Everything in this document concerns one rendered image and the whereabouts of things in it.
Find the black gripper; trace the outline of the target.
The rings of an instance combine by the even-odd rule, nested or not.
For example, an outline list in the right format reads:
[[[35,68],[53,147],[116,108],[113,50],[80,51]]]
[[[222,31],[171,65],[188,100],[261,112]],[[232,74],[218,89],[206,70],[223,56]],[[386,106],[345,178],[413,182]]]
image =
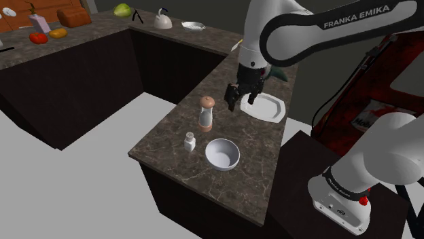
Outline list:
[[[240,95],[249,94],[247,102],[252,105],[264,87],[264,74],[266,68],[252,69],[241,63],[238,65],[236,74],[236,84],[228,84],[224,95],[224,100],[228,104],[228,109],[234,111],[235,104]]]

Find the white octagonal plate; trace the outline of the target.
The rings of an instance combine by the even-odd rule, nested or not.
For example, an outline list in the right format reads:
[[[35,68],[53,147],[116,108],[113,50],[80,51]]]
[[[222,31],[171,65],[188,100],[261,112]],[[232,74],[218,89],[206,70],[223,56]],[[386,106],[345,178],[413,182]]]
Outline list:
[[[286,114],[285,103],[270,94],[260,93],[250,105],[249,94],[241,99],[240,110],[258,120],[278,124]]]

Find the brown and white pepper mill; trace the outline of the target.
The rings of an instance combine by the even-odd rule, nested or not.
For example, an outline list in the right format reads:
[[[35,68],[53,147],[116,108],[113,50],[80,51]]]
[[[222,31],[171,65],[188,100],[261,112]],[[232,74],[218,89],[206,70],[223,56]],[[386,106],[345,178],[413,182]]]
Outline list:
[[[200,99],[200,115],[198,120],[199,128],[202,132],[208,132],[212,129],[213,107],[215,101],[210,96],[204,96]]]

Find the teal curved object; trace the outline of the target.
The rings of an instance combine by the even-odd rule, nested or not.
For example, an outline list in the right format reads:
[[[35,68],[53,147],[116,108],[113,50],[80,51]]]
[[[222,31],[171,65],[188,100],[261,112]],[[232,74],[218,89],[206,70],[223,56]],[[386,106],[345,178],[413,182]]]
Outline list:
[[[277,79],[280,79],[282,81],[288,82],[288,78],[284,71],[280,67],[276,67],[273,65],[270,65],[266,68],[265,73],[265,80],[269,79],[270,77],[276,77]]]

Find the white bowl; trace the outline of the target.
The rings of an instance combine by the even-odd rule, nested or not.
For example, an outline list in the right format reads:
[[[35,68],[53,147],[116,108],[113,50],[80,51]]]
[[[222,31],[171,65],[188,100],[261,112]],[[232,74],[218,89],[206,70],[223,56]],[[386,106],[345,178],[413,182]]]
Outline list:
[[[240,156],[237,145],[228,139],[214,139],[205,147],[206,161],[218,171],[232,170]]]

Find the white salt shaker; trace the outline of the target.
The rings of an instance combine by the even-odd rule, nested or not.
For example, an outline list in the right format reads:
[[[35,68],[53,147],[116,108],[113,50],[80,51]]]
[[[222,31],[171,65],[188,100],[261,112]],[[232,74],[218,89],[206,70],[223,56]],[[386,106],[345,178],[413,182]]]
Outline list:
[[[192,152],[194,150],[196,146],[196,139],[194,138],[194,133],[193,132],[187,132],[185,139],[184,139],[184,148],[189,151]]]

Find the white colander dish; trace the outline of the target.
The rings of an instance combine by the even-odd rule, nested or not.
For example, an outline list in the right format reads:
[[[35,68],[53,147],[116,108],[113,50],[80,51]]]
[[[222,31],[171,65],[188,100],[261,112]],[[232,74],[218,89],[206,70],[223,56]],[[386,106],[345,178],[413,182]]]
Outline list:
[[[200,22],[184,21],[181,25],[185,30],[192,32],[200,32],[206,29],[206,26]]]

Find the dark robot stand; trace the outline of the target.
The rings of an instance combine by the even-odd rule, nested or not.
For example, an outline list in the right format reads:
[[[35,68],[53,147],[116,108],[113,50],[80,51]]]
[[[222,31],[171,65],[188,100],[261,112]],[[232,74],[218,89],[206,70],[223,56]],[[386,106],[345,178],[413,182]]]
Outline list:
[[[370,190],[370,225],[355,236],[313,207],[308,180],[339,156],[302,131],[279,153],[264,228],[264,239],[402,239],[409,203],[387,187]]]

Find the white kettle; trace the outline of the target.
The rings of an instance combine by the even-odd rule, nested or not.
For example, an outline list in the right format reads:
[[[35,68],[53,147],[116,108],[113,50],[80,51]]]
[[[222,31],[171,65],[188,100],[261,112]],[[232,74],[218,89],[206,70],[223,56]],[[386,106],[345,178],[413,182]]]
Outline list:
[[[173,23],[166,14],[162,14],[162,11],[167,12],[167,9],[160,8],[158,10],[154,20],[154,27],[157,29],[171,29],[173,27]]]

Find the green cabbage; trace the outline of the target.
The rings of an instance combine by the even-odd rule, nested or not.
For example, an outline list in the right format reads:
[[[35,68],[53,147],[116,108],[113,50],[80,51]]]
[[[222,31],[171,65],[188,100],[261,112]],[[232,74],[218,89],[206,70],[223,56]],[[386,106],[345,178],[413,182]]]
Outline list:
[[[131,8],[126,3],[120,3],[114,7],[113,15],[121,18],[129,17],[131,15]]]

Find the dark kitchen counter cabinet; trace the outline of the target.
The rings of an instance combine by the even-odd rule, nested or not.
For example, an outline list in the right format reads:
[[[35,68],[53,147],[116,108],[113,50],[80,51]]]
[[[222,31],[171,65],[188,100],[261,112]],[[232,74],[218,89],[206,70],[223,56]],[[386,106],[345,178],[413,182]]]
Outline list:
[[[179,103],[225,54],[123,30],[0,70],[0,111],[64,149],[143,92]],[[161,214],[202,239],[291,239],[270,215],[258,226],[144,166]]]

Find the brown bread loaf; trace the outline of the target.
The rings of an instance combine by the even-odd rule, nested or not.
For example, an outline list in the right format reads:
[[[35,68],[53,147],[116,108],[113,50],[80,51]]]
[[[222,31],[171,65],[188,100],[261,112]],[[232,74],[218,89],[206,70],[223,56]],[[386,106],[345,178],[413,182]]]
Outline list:
[[[57,10],[60,23],[68,28],[91,24],[91,18],[83,7],[67,7]]]

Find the orange potato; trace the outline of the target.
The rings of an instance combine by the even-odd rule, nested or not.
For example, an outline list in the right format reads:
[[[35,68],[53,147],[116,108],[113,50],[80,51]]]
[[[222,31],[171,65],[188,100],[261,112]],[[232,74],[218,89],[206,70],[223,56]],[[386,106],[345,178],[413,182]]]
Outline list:
[[[51,30],[48,35],[53,39],[60,39],[63,37],[66,37],[68,35],[68,32],[64,28],[54,29]]]

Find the red tomato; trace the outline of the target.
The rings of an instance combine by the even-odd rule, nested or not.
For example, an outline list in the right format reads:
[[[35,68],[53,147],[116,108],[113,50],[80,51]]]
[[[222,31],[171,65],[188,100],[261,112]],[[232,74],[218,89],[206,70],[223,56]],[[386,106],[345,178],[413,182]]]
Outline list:
[[[48,42],[48,38],[43,33],[31,33],[29,39],[34,44],[45,44]]]

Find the pink vase with plant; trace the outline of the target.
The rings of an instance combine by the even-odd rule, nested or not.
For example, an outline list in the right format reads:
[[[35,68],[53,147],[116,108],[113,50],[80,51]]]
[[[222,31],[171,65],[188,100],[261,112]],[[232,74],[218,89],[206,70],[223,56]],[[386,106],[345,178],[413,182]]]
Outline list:
[[[28,3],[31,6],[29,8],[31,15],[29,15],[28,18],[31,21],[32,25],[35,27],[35,30],[38,33],[44,33],[44,34],[49,33],[51,29],[46,19],[35,12],[35,6],[31,2],[28,2]]]

